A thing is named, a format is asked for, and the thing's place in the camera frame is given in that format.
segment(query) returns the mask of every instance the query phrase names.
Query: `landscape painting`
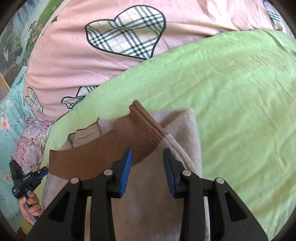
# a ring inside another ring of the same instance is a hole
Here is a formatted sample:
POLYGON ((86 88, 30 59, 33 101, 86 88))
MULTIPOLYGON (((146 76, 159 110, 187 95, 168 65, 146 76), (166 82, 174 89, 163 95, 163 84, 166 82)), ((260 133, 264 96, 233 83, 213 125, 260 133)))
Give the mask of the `landscape painting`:
POLYGON ((0 36, 0 73, 11 87, 44 26, 64 0, 27 0, 0 36))

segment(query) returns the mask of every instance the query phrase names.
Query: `brown ribbed fabric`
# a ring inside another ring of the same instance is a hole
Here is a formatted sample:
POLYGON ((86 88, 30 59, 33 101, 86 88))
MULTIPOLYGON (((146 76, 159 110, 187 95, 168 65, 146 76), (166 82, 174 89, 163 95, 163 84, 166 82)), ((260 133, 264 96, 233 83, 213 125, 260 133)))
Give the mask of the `brown ribbed fabric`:
POLYGON ((129 108, 130 113, 116 119, 112 129, 101 137, 70 150, 51 150, 49 172, 67 180, 93 178, 121 159, 125 148, 133 150, 133 164, 143 160, 167 133, 139 101, 135 100, 129 108))

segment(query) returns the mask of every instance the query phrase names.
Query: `gray handle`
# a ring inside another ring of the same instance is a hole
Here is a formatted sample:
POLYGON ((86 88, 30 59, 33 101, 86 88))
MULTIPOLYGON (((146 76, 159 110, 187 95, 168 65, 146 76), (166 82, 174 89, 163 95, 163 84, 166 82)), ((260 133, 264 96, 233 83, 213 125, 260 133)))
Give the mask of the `gray handle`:
MULTIPOLYGON (((29 196, 29 193, 31 192, 31 190, 29 190, 26 194, 26 198, 28 199, 30 196, 29 196)), ((32 205, 28 204, 28 203, 25 203, 25 209, 28 210, 30 207, 32 207, 32 205)), ((28 213, 29 214, 29 217, 31 218, 31 220, 33 221, 33 223, 35 224, 37 222, 37 220, 39 219, 39 216, 33 216, 31 213, 28 213)))

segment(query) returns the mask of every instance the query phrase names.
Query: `green blanket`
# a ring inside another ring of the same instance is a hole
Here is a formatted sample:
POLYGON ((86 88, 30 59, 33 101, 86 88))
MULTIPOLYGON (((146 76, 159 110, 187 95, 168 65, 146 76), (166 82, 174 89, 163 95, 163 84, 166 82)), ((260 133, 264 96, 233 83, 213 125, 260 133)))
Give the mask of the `green blanket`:
POLYGON ((135 99, 151 112, 194 108, 203 178, 224 177, 271 240, 296 205, 295 51, 285 33, 252 30, 157 55, 103 83, 58 120, 42 164, 68 134, 98 117, 127 114, 135 99))

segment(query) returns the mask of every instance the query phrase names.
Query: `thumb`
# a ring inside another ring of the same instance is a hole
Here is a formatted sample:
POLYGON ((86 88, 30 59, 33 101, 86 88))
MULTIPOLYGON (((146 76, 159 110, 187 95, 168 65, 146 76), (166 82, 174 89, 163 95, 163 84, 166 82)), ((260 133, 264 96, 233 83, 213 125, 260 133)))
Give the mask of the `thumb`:
POLYGON ((31 225, 34 225, 33 221, 31 220, 27 210, 25 209, 25 203, 27 202, 27 199, 26 197, 22 197, 20 198, 20 201, 19 201, 19 205, 20 205, 20 210, 22 212, 22 215, 24 217, 24 219, 31 225))

